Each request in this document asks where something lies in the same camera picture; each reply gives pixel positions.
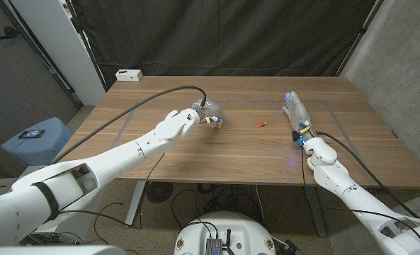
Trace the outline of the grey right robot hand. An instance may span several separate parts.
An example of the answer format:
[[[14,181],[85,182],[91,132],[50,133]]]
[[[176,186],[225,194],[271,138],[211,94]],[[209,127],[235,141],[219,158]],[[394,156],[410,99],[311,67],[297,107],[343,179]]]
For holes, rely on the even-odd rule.
[[[316,136],[312,129],[310,116],[294,91],[285,94],[285,106],[283,106],[283,110],[288,116],[293,128],[293,141],[299,146],[302,147],[306,141]]]

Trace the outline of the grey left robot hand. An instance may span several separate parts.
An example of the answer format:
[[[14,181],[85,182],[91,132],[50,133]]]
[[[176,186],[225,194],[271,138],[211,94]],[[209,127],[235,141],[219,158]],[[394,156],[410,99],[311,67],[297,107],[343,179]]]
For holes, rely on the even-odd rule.
[[[216,102],[207,99],[202,106],[202,99],[194,102],[192,108],[195,109],[200,116],[200,124],[206,124],[209,128],[221,128],[223,123],[221,108]]]

